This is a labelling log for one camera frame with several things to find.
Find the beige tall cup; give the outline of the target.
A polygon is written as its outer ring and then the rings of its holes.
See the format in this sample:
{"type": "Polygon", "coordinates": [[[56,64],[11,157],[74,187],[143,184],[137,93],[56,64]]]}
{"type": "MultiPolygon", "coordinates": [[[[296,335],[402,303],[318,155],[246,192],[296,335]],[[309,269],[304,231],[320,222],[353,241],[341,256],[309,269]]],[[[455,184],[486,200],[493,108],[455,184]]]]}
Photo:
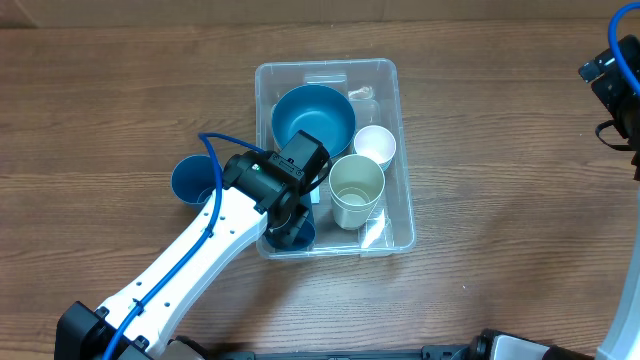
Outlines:
{"type": "Polygon", "coordinates": [[[346,208],[338,203],[332,203],[334,221],[344,230],[355,230],[364,225],[374,209],[374,205],[346,208]]]}
{"type": "Polygon", "coordinates": [[[346,155],[333,166],[328,177],[333,199],[342,207],[360,211],[375,206],[386,186],[382,168],[372,159],[346,155]]]}

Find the dark blue bowl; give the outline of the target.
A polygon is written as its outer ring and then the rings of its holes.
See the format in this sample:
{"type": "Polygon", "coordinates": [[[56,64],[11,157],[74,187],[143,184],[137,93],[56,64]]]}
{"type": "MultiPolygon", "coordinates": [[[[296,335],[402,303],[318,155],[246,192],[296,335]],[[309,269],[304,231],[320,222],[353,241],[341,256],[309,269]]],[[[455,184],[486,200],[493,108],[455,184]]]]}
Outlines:
{"type": "Polygon", "coordinates": [[[298,131],[322,143],[331,158],[351,144],[356,133],[356,115],[349,100],[324,85],[309,84],[287,92],[272,112],[273,138],[282,149],[298,131]]]}

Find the pink small cup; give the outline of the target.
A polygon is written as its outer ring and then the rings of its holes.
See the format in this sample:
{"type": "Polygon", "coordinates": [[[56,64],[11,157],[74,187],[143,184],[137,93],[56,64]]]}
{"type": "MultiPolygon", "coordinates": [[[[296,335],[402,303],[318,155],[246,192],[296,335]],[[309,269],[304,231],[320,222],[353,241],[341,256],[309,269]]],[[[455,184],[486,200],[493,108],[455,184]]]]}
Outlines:
{"type": "Polygon", "coordinates": [[[353,152],[372,159],[383,171],[390,166],[396,149],[394,135],[379,125],[369,125],[360,129],[353,140],[353,152]]]}

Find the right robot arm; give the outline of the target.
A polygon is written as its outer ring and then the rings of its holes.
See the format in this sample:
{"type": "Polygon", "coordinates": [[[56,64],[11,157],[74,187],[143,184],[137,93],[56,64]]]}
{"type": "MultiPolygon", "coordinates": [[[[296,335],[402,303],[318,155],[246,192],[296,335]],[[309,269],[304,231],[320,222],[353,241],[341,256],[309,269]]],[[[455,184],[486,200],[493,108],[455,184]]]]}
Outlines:
{"type": "MultiPolygon", "coordinates": [[[[613,127],[626,141],[610,147],[633,154],[631,164],[639,166],[639,92],[627,83],[610,49],[586,62],[579,75],[612,118],[599,124],[595,133],[613,127]]],[[[635,243],[618,309],[608,334],[596,351],[598,359],[639,357],[639,244],[635,243]]]]}

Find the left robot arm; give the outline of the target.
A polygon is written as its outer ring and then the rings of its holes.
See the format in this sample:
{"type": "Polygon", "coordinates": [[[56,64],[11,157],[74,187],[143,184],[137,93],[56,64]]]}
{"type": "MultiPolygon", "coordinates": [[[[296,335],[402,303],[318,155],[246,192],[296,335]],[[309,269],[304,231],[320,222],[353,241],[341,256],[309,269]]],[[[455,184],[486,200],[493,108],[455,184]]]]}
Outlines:
{"type": "Polygon", "coordinates": [[[142,274],[98,309],[76,302],[61,316],[55,358],[161,358],[192,305],[246,247],[260,238],[285,251],[312,242],[301,198],[328,159],[324,150],[250,150],[216,166],[204,207],[142,274]]]}

